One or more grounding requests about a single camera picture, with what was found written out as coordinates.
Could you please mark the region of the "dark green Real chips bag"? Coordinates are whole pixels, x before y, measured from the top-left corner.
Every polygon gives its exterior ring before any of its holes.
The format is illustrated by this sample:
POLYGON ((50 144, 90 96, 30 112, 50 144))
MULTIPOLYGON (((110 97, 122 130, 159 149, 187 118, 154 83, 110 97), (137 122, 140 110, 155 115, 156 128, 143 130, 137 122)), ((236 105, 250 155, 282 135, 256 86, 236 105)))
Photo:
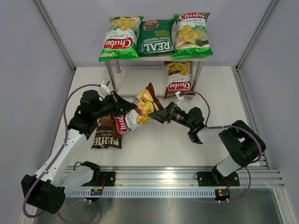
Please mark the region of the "dark green Real chips bag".
POLYGON ((142 21, 137 40, 139 57, 176 53, 172 40, 174 22, 174 19, 142 21))

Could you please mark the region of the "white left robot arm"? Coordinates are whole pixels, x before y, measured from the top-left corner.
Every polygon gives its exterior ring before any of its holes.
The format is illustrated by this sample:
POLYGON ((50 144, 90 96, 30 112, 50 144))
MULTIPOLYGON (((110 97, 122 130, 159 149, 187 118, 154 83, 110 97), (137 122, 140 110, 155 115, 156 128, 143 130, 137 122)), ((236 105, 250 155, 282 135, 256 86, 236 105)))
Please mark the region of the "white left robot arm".
POLYGON ((119 117, 136 107, 114 91, 110 91, 103 100, 96 90, 83 92, 74 117, 65 125, 65 137, 60 147, 34 175, 25 175, 21 181, 24 215, 31 217, 25 208, 27 204, 55 214, 64 204, 66 196, 80 186, 104 183, 100 166, 88 161, 71 174, 63 174, 77 151, 96 130, 100 118, 107 115, 119 117))

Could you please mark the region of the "green Chuba cassava chips bag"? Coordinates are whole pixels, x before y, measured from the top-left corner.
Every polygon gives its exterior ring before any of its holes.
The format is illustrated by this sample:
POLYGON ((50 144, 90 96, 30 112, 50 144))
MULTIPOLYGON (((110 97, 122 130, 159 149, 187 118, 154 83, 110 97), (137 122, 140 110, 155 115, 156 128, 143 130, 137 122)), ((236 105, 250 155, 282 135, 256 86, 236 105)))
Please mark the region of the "green Chuba cassava chips bag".
POLYGON ((138 60, 137 35, 142 16, 116 16, 109 19, 110 28, 106 34, 99 61, 138 60))

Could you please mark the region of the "brown Kettle sea salt bag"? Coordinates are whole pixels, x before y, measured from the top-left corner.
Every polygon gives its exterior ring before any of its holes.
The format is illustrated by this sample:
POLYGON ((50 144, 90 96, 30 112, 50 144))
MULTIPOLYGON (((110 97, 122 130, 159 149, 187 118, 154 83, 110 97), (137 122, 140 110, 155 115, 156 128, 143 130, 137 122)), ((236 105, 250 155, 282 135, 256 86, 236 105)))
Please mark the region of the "brown Kettle sea salt bag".
POLYGON ((114 139, 113 133, 113 119, 111 115, 100 118, 98 120, 98 126, 96 128, 92 149, 102 149, 109 147, 122 149, 122 137, 114 139))

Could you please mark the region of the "brown Chuba cassava chips bag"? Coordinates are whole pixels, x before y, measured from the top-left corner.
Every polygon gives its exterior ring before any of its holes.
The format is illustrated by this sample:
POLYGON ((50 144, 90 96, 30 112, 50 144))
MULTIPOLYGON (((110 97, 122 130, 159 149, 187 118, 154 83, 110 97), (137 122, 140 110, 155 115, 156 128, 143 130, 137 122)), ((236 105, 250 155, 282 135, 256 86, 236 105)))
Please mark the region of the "brown Chuba cassava chips bag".
POLYGON ((177 91, 193 91, 191 82, 191 62, 164 62, 166 67, 166 87, 164 98, 175 96, 177 91))

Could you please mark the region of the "green Chuba seaweed chips bag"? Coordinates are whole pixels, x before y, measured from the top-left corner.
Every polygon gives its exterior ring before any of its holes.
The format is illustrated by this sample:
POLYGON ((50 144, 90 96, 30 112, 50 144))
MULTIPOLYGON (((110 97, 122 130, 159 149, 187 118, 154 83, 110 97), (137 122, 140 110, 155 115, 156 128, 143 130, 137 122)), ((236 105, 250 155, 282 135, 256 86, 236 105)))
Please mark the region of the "green Chuba seaweed chips bag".
POLYGON ((173 60, 212 56, 206 23, 209 12, 174 14, 177 25, 173 60))

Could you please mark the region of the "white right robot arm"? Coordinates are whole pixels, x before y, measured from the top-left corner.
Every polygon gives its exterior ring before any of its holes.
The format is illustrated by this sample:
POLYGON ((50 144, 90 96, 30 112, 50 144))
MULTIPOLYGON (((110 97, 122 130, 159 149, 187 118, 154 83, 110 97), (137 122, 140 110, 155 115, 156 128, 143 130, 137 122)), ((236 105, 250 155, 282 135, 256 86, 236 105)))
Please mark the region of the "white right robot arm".
POLYGON ((264 141, 241 120, 224 127, 207 127, 198 107, 185 112, 171 102, 166 108, 150 113, 149 117, 162 124, 174 121, 189 128, 187 135, 192 143, 219 143, 225 146, 229 153, 225 159, 212 170, 195 174, 201 187, 239 186, 237 171, 254 163, 266 149, 264 141))

